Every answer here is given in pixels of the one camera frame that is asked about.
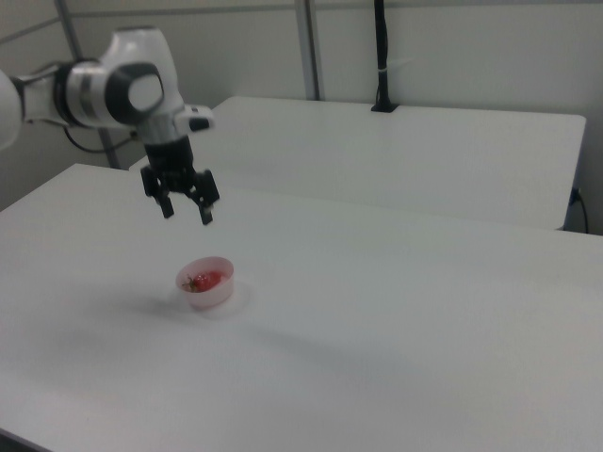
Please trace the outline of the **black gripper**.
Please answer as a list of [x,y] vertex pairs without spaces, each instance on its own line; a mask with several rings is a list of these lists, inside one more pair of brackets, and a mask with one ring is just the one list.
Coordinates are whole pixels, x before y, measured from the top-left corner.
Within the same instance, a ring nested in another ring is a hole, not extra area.
[[140,170],[145,195],[153,198],[164,218],[174,215],[171,192],[187,192],[198,207],[203,225],[213,221],[213,205],[220,199],[212,172],[195,172],[193,154],[187,136],[178,140],[150,145],[144,149],[149,165]]

